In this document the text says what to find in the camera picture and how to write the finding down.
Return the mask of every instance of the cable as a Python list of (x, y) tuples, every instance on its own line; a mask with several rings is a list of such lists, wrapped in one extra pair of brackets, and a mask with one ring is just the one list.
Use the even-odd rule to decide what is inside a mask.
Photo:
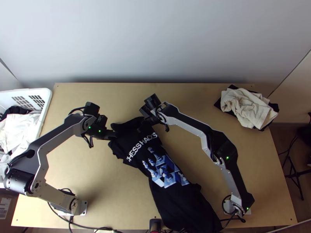
[(83, 113), (83, 115), (84, 115), (84, 112), (82, 111), (82, 109), (84, 109), (84, 108), (86, 108), (86, 107), (84, 106), (84, 107), (80, 107), (80, 108), (74, 108), (73, 110), (70, 111), (70, 113), (68, 113), (68, 115), (70, 115), (73, 112), (78, 111), (78, 110), (81, 111)]
[(55, 212), (55, 210), (53, 210), (53, 208), (52, 208), (52, 206), (50, 205), (49, 202), (48, 202), (47, 204), (49, 205), (50, 209), (54, 212), (54, 214), (56, 214), (56, 216), (58, 216), (60, 219), (64, 220), (65, 222), (68, 222), (68, 223), (70, 223), (70, 224), (72, 224), (72, 225), (74, 225), (74, 226), (77, 226), (77, 227), (80, 227), (80, 228), (84, 228), (84, 229), (89, 229), (89, 230), (104, 230), (104, 231), (114, 231), (114, 232), (116, 232), (116, 233), (123, 233), (123, 232), (118, 231), (118, 230), (113, 230), (113, 229), (110, 228), (110, 227), (95, 228), (95, 227), (89, 227), (89, 226), (82, 226), (82, 225), (79, 225), (79, 224), (73, 222), (73, 216), (71, 216), (71, 217), (72, 217), (71, 220), (67, 220), (67, 219), (65, 219), (65, 218), (63, 218), (63, 217), (61, 217), (61, 216), (59, 216), (59, 215)]
[(233, 214), (232, 214), (231, 217), (228, 219), (227, 223), (222, 227), (222, 229), (225, 229), (225, 228), (228, 226), (229, 222), (233, 219), (233, 217), (235, 216), (236, 212), (238, 212), (237, 209), (233, 211)]
[(25, 233), (27, 230), (28, 230), (28, 227), (26, 227), (26, 228), (22, 231), (22, 233)]
[(71, 192), (71, 193), (73, 194), (73, 192), (72, 192), (71, 189), (69, 189), (69, 188), (62, 188), (62, 189), (60, 189), (60, 190), (68, 190), (69, 192)]
[(281, 152), (281, 153), (278, 153), (278, 155), (281, 155), (281, 154), (284, 154), (284, 153), (290, 151), (290, 149), (292, 148), (294, 142), (295, 142), (297, 139), (298, 139), (298, 137), (295, 135), (295, 136), (293, 137), (292, 141), (290, 142), (289, 148), (288, 148), (286, 151), (283, 151), (283, 152)]
[(73, 216), (70, 216), (69, 218), (69, 224), (68, 224), (68, 228), (69, 228), (69, 232), (72, 233), (72, 230), (71, 230), (71, 227), (70, 227), (70, 224), (71, 224), (71, 221), (73, 219)]
[(87, 142), (87, 144), (89, 145), (89, 148), (93, 148), (94, 147), (93, 137), (92, 136), (90, 136), (90, 141), (89, 141), (89, 139), (85, 135), (83, 136), (83, 138)]

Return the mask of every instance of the plywood tabletop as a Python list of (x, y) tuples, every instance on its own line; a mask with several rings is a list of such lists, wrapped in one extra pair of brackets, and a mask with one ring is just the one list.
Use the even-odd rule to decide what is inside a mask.
[[(42, 134), (61, 125), (71, 109), (87, 101), (100, 106), (108, 117), (107, 127), (140, 116), (144, 99), (156, 93), (179, 110), (222, 131), (238, 150), (238, 166), (255, 203), (246, 223), (232, 221), (229, 228), (280, 226), (297, 223), (292, 201), (269, 129), (259, 132), (240, 125), (238, 120), (213, 104), (229, 84), (173, 83), (56, 83)], [(237, 85), (250, 90), (254, 85)], [(198, 137), (177, 126), (166, 133), (154, 126), (165, 149), (192, 183), (202, 186), (202, 194), (219, 218), (228, 218), (221, 208), (230, 192), (220, 169), (201, 149)], [(47, 183), (70, 188), (78, 198), (88, 200), (86, 216), (75, 216), (78, 224), (115, 229), (147, 229), (149, 219), (160, 217), (151, 195), (148, 178), (138, 169), (118, 160), (108, 141), (94, 140), (94, 148), (71, 137), (48, 154)], [(68, 224), (51, 212), (39, 198), (19, 196), (13, 226), (67, 228)]]

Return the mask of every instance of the black cloth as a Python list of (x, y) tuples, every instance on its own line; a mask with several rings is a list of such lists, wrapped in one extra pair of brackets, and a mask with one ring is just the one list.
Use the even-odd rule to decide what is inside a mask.
[(153, 128), (141, 126), (143, 117), (111, 124), (117, 138), (109, 147), (123, 163), (138, 168), (149, 178), (149, 186), (163, 223), (170, 229), (212, 233), (222, 229), (201, 186), (190, 183), (167, 155)]
[(4, 112), (3, 116), (0, 119), (0, 122), (3, 121), (4, 119), (6, 119), (8, 114), (23, 114), (23, 115), (26, 115), (26, 114), (30, 113), (31, 111), (32, 110), (24, 109), (24, 108), (19, 107), (19, 106), (12, 106), (12, 107), (8, 108)]
[[(233, 90), (238, 89), (238, 87), (236, 87), (236, 86), (234, 86), (234, 85), (230, 85), (228, 88), (233, 89)], [(220, 111), (222, 111), (222, 110), (221, 110), (221, 107), (220, 107), (220, 101), (221, 101), (221, 97), (216, 101), (216, 103), (214, 104), (214, 106), (215, 106), (216, 108), (218, 108)], [(280, 111), (279, 105), (278, 105), (278, 104), (273, 104), (273, 103), (270, 103), (270, 102), (269, 102), (268, 105), (269, 105), (274, 111), (276, 111), (277, 113)], [(229, 111), (229, 112), (225, 112), (225, 113), (227, 113), (227, 114), (229, 114), (229, 115), (231, 115), (231, 116), (234, 116), (234, 117), (236, 118), (236, 115), (234, 114), (233, 111)], [(262, 129), (259, 129), (259, 131), (264, 131), (265, 128), (267, 128), (272, 122), (273, 122), (273, 120), (272, 120), (269, 124), (267, 124), (265, 127), (263, 127)]]

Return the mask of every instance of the white plastic basket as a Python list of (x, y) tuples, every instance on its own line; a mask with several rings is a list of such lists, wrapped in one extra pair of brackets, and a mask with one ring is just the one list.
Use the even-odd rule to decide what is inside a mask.
[(0, 118), (11, 106), (20, 106), (30, 110), (39, 110), (41, 115), (36, 125), (39, 137), (52, 98), (52, 91), (48, 88), (16, 89), (0, 92)]

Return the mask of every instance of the black stand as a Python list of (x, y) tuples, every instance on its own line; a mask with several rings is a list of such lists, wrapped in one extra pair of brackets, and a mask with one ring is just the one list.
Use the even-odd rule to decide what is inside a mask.
[(308, 173), (311, 173), (311, 169), (308, 169), (308, 170), (304, 170), (302, 172), (297, 172), (296, 169), (295, 169), (295, 166), (290, 158), (290, 156), (287, 156), (285, 161), (284, 161), (284, 164), (286, 162), (286, 160), (289, 160), (290, 162), (290, 172), (289, 172), (289, 175), (286, 175), (285, 177), (286, 178), (290, 178), (294, 184), (299, 188), (299, 192), (300, 192), (300, 196), (301, 196), (301, 200), (304, 200), (304, 196), (302, 194), (302, 189), (301, 189), (301, 185), (300, 185), (300, 182), (299, 182), (299, 177), (304, 175), (304, 174), (308, 174)]

